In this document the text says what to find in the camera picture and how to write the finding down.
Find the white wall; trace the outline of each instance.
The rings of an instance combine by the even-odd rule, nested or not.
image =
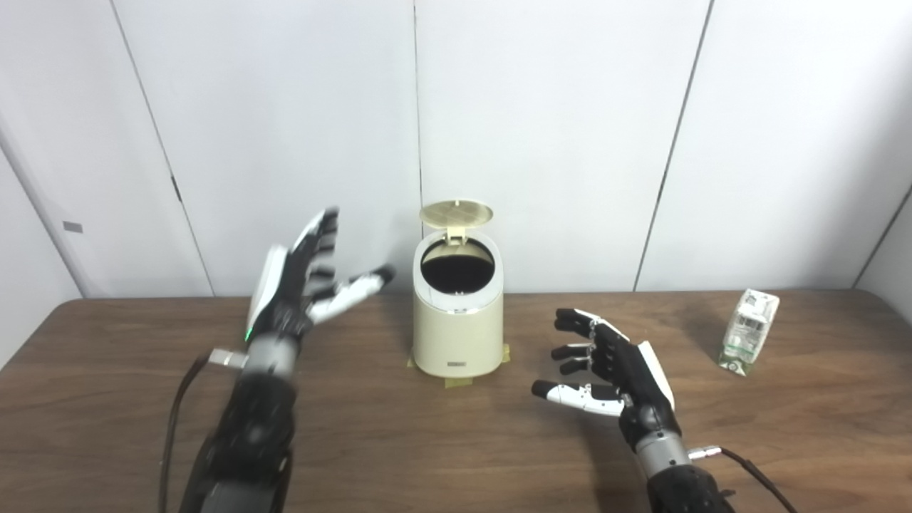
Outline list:
[[[423,199],[492,207],[507,290],[633,288],[707,6],[416,2]]]
[[[118,0],[218,295],[248,295],[266,250],[341,208],[342,276],[420,240],[410,0]]]
[[[874,292],[912,322],[912,202],[900,211],[858,287]]]
[[[79,298],[25,191],[0,152],[0,367],[60,303]]]
[[[107,1],[0,2],[0,139],[89,297],[212,294]]]
[[[640,290],[846,288],[912,183],[912,3],[717,2]]]
[[[648,236],[708,2],[0,3],[0,146],[92,297],[249,294],[329,204],[339,274],[406,288],[454,197],[511,291],[849,287],[912,183],[912,4],[715,4]]]

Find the wooden table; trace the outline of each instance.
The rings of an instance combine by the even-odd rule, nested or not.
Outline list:
[[[473,386],[407,368],[410,298],[373,298],[318,327],[299,362],[295,472],[285,511],[648,511],[616,421],[533,397],[558,381],[554,309],[651,340],[690,446],[756,462],[803,513],[912,511],[912,329],[861,291],[782,292],[749,378],[716,367],[737,292],[518,295],[512,361]],[[0,372],[0,509],[154,511],[171,399],[193,357],[241,348],[247,300],[79,300],[58,308]],[[188,393],[171,508],[233,372]],[[781,511],[725,458],[700,462],[739,513]]]

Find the open lid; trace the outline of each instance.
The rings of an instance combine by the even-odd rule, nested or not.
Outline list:
[[[447,244],[465,244],[466,228],[484,225],[494,216],[486,204],[469,200],[449,200],[421,209],[421,221],[431,228],[447,231]]]

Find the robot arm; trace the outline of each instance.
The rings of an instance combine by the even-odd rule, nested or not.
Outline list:
[[[604,319],[559,309],[554,326],[589,338],[552,351],[564,375],[589,370],[606,385],[538,381],[533,394],[586,412],[618,417],[621,433],[647,478],[653,513],[733,513],[709,472],[694,466],[681,439],[668,380],[647,342],[639,345]]]
[[[384,266],[304,297],[312,280],[335,275],[314,260],[333,251],[337,217],[337,210],[326,209],[311,220],[291,249],[269,250],[251,300],[247,353],[216,350],[210,357],[241,373],[221,421],[197,456],[181,513],[282,510],[295,432],[292,381],[302,340],[316,324],[378,292],[394,275],[392,267]]]

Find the black cable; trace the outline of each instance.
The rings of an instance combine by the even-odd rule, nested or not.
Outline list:
[[[743,466],[744,470],[747,470],[747,473],[750,474],[751,476],[753,476],[754,479],[760,481],[760,484],[763,485],[764,488],[770,490],[770,493],[772,493],[774,496],[776,496],[776,498],[779,499],[779,502],[781,502],[782,505],[785,506],[785,509],[789,513],[798,513],[798,511],[794,508],[794,506],[792,506],[792,503],[789,502],[789,499],[785,498],[785,496],[782,494],[782,492],[779,491],[779,488],[777,488],[776,485],[774,485],[772,483],[770,478],[765,476],[763,474],[763,472],[761,472],[760,469],[757,468],[757,466],[751,460],[744,459],[744,458],[740,457],[739,455],[736,455],[732,451],[726,449],[725,447],[720,447],[720,450],[722,451],[722,453],[724,455],[735,460],[741,466]]]
[[[177,388],[177,394],[174,395],[174,403],[171,406],[171,416],[168,417],[168,431],[165,434],[165,451],[161,456],[161,477],[159,478],[159,513],[165,513],[168,509],[168,471],[171,469],[171,450],[174,447],[174,432],[177,430],[177,413],[181,409],[183,395],[190,388],[193,378],[200,373],[206,363],[209,362],[209,354],[200,356],[193,362],[190,369],[184,374],[181,380],[181,386]]]

